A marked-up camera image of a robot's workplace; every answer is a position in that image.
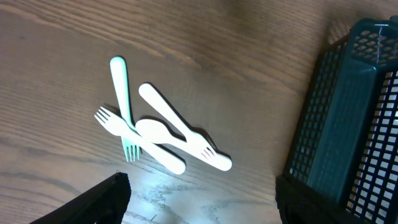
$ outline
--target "light green fork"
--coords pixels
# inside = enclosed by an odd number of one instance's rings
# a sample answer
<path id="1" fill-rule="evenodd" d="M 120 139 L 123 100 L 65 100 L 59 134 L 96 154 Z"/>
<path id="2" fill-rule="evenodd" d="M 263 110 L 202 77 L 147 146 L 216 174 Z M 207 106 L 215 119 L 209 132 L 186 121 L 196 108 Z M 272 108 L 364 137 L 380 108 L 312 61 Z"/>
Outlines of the light green fork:
<path id="1" fill-rule="evenodd" d="M 116 91 L 116 97 L 118 98 L 121 116 L 125 120 L 127 125 L 133 131 L 137 132 L 134 127 L 134 121 L 131 113 L 129 78 L 127 74 L 126 61 L 122 57 L 117 56 L 112 58 L 110 66 L 111 66 L 113 85 Z M 140 153 L 139 146 L 134 144 L 128 138 L 124 137 L 122 137 L 122 145 L 127 162 L 129 162 L 127 152 L 130 155 L 130 161 L 135 161 L 136 155 L 137 155 L 137 160 L 139 160 L 139 153 Z"/>

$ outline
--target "dark green basket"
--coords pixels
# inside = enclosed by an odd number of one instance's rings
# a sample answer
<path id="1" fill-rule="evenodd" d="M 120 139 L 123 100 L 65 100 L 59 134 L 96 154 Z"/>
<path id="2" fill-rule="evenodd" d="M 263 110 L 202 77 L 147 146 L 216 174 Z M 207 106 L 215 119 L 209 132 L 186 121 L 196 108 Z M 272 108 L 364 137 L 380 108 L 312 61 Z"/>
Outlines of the dark green basket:
<path id="1" fill-rule="evenodd" d="M 396 223 L 398 22 L 363 19 L 322 53 L 284 174 L 371 223 Z"/>

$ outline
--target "fork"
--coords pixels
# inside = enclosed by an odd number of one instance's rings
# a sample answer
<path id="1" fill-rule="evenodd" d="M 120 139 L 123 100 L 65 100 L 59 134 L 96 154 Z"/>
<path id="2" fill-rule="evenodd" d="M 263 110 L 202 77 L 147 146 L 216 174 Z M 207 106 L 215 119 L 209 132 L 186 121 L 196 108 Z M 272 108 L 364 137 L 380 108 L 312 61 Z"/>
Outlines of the fork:
<path id="1" fill-rule="evenodd" d="M 113 85 L 116 91 L 116 97 L 118 98 L 121 116 L 127 122 L 130 129 L 135 131 L 136 129 L 132 123 L 130 108 L 129 79 L 127 75 L 126 61 L 122 57 L 114 57 L 109 64 L 111 67 Z M 129 162 L 127 152 L 130 154 L 130 161 L 136 160 L 136 154 L 137 160 L 139 160 L 139 146 L 135 145 L 134 142 L 130 141 L 128 138 L 122 137 L 121 139 L 127 162 Z"/>
<path id="2" fill-rule="evenodd" d="M 131 130 L 122 118 L 110 112 L 106 108 L 101 107 L 94 117 L 111 134 L 115 136 L 123 136 L 134 141 L 138 146 L 147 151 L 148 154 L 174 174 L 182 174 L 185 171 L 186 165 L 184 161 L 148 140 L 145 140 L 143 137 Z"/>
<path id="3" fill-rule="evenodd" d="M 214 159 L 218 156 L 209 142 L 201 134 L 192 131 L 150 83 L 142 84 L 138 92 L 148 104 L 170 121 L 185 136 L 187 143 L 196 152 L 202 153 L 207 159 Z"/>

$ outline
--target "fork handle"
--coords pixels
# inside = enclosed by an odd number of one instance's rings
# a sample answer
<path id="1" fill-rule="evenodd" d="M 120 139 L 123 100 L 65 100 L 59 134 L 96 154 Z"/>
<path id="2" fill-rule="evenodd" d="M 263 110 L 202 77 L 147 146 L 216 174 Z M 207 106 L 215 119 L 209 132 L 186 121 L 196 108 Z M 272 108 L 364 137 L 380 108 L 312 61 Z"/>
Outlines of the fork handle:
<path id="1" fill-rule="evenodd" d="M 114 57 L 109 63 L 116 97 L 120 107 L 122 118 L 130 128 L 134 129 L 130 109 L 129 78 L 127 75 L 126 61 L 122 57 Z"/>
<path id="2" fill-rule="evenodd" d="M 170 121 L 186 138 L 192 132 L 178 117 L 171 106 L 163 99 L 160 93 L 150 84 L 144 83 L 138 89 L 141 97 L 164 118 Z"/>
<path id="3" fill-rule="evenodd" d="M 177 156 L 169 153 L 168 151 L 162 149 L 159 146 L 149 142 L 144 139 L 131 129 L 126 131 L 123 135 L 124 137 L 130 139 L 135 144 L 143 148 L 148 154 L 150 154 L 153 158 L 155 158 L 159 163 L 168 168 L 174 174 L 182 174 L 185 171 L 186 165 L 184 161 L 182 161 Z"/>

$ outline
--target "spoon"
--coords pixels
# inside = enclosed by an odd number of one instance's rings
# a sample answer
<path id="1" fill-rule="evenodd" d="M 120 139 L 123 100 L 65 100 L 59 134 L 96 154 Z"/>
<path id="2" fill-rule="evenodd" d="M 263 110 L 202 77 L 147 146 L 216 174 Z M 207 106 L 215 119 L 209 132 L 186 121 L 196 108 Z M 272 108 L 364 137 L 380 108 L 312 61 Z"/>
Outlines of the spoon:
<path id="1" fill-rule="evenodd" d="M 136 130 L 144 139 L 154 144 L 171 144 L 219 170 L 227 171 L 232 167 L 230 158 L 219 153 L 216 153 L 215 157 L 211 158 L 205 156 L 202 148 L 196 148 L 195 143 L 188 144 L 172 136 L 167 127 L 159 121 L 141 119 L 136 123 Z"/>

